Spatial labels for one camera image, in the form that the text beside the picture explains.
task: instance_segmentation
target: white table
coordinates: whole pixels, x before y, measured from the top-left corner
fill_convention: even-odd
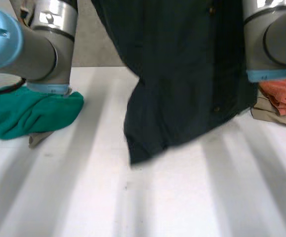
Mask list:
[[[137,79],[71,78],[85,98],[71,126],[33,151],[27,137],[0,141],[0,237],[286,236],[286,127],[246,113],[131,171],[123,120]],[[278,157],[252,152],[243,130]]]

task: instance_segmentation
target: beige cloth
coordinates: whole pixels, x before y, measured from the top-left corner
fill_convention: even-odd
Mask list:
[[[29,148],[35,148],[40,142],[42,142],[45,138],[49,137],[53,132],[54,131],[30,133]]]
[[[254,119],[286,124],[286,115],[280,116],[278,110],[261,92],[258,93],[257,104],[251,109]]]

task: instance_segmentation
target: cable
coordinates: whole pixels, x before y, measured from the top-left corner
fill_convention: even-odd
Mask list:
[[[19,89],[21,86],[23,86],[25,84],[25,81],[26,81],[25,78],[21,78],[21,80],[18,83],[10,85],[10,86],[6,87],[5,89],[1,89],[0,95],[16,91],[17,89]]]

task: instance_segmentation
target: orange towel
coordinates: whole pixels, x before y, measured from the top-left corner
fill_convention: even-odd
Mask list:
[[[259,85],[280,115],[286,115],[286,80],[265,81]]]

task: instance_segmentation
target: green towel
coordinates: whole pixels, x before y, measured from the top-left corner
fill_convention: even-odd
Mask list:
[[[70,125],[83,106],[83,96],[42,94],[22,87],[0,95],[0,139],[49,132]]]

